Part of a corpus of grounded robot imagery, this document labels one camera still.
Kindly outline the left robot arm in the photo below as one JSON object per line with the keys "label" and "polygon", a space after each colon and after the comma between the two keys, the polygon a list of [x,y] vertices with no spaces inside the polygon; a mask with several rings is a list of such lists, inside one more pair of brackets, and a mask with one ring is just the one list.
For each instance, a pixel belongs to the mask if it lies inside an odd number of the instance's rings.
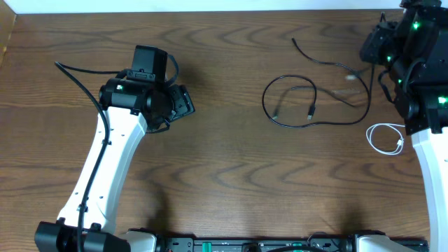
{"label": "left robot arm", "polygon": [[174,56],[137,45],[130,68],[112,72],[98,98],[71,74],[73,67],[56,63],[91,99],[98,111],[90,152],[70,198],[54,223],[40,222],[34,236],[40,251],[164,251],[165,243],[143,229],[116,235],[120,194],[134,153],[147,134],[169,130],[195,112],[177,77],[167,77]]}

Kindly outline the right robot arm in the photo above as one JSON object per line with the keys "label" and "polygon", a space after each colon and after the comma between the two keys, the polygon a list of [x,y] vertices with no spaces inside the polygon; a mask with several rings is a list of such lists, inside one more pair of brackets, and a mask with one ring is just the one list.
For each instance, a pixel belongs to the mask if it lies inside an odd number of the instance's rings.
{"label": "right robot arm", "polygon": [[395,84],[389,101],[405,122],[421,166],[430,251],[447,250],[447,9],[441,1],[402,0],[399,22],[380,21],[360,49]]}

